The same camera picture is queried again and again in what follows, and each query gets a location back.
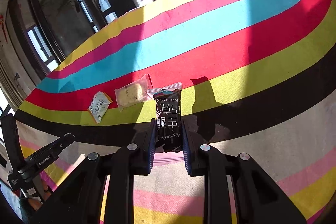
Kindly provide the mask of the white printed snack packet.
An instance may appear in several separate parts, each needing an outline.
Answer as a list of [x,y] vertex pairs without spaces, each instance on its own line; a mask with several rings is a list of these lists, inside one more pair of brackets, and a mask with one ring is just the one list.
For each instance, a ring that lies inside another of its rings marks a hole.
[[104,92],[97,92],[88,107],[89,114],[96,123],[100,123],[112,99]]

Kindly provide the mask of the black chocolate snack packet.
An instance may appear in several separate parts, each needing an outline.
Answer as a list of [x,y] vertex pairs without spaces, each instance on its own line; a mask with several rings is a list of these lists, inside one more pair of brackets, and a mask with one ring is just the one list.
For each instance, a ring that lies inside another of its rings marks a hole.
[[155,148],[163,152],[180,152],[182,136],[182,83],[153,88],[147,95],[155,101]]

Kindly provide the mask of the clear packet with round pastry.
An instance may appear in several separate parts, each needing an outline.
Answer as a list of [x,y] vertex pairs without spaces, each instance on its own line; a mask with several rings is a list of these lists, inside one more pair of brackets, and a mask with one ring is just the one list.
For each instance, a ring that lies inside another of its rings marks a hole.
[[124,108],[148,101],[147,90],[149,88],[149,78],[147,75],[143,75],[139,80],[115,89],[118,109],[122,111]]

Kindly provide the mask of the colourful striped cloth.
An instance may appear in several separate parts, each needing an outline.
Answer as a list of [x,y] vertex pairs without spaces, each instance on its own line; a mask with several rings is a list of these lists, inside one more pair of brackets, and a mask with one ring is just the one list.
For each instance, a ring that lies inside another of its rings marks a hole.
[[212,147],[250,154],[308,223],[335,192],[335,0],[159,0],[127,12],[74,50],[23,101],[15,117],[28,156],[71,132],[75,143],[43,173],[56,189],[90,152],[131,142],[155,102],[100,123],[98,92],[143,76],[182,84],[182,116]]

